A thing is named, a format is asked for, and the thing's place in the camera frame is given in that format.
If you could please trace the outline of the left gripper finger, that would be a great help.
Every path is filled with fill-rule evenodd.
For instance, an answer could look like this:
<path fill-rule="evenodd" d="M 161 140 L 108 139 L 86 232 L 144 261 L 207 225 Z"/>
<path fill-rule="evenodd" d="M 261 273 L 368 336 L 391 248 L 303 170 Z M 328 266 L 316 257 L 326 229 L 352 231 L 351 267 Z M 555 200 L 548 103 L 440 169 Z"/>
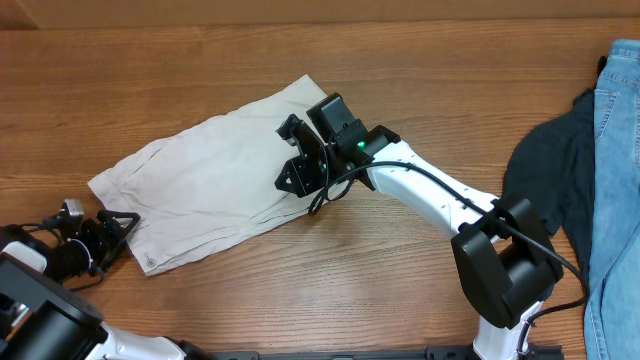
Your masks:
<path fill-rule="evenodd" d="M 108 272 L 115 260 L 127 246 L 127 238 L 138 223 L 133 225 L 129 220 L 125 219 L 111 219 L 103 223 L 107 233 L 107 250 L 102 259 L 102 270 Z"/>
<path fill-rule="evenodd" d="M 119 211 L 111 211 L 111 210 L 100 210 L 97 213 L 97 219 L 101 222 L 107 222 L 110 221 L 111 219 L 114 220 L 120 220 L 120 219 L 125 219 L 125 220 L 129 220 L 130 223 L 132 223 L 133 225 L 136 225 L 141 217 L 139 214 L 135 213 L 135 212 L 119 212 Z"/>

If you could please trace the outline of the beige shorts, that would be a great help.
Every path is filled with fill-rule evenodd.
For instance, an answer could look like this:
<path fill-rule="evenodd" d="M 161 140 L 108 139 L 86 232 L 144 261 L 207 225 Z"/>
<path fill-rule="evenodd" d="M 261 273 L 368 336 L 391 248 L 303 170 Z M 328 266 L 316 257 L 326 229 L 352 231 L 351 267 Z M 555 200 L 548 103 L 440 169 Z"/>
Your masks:
<path fill-rule="evenodd" d="M 277 130 L 325 98 L 307 75 L 283 90 L 155 140 L 88 183 L 108 210 L 141 221 L 128 240 L 158 275 L 229 249 L 307 213 L 311 199 L 274 182 L 298 150 Z"/>

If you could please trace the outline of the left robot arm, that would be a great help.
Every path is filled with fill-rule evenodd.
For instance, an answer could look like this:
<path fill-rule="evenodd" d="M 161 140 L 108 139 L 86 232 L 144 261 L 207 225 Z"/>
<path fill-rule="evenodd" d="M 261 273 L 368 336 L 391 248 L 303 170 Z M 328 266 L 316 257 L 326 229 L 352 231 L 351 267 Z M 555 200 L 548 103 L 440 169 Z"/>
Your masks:
<path fill-rule="evenodd" d="M 84 219 L 69 208 L 40 224 L 1 229 L 1 356 L 4 359 L 207 359 L 168 337 L 108 326 L 102 313 L 65 281 L 102 281 L 140 217 L 101 210 Z"/>

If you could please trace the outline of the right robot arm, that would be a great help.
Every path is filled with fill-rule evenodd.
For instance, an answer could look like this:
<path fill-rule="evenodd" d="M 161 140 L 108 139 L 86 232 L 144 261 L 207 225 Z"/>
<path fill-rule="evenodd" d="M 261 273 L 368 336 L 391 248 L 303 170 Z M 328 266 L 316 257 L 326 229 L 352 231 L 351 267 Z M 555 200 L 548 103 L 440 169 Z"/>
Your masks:
<path fill-rule="evenodd" d="M 340 94 L 291 114 L 278 135 L 299 154 L 288 160 L 277 189 L 313 198 L 316 214 L 330 189 L 356 181 L 413 209 L 451 241 L 463 293 L 480 316 L 469 345 L 429 346 L 425 359 L 561 359 L 559 346 L 529 342 L 533 318 L 563 277 L 549 235 L 531 203 L 502 198 L 448 176 L 384 126 L 367 129 Z"/>

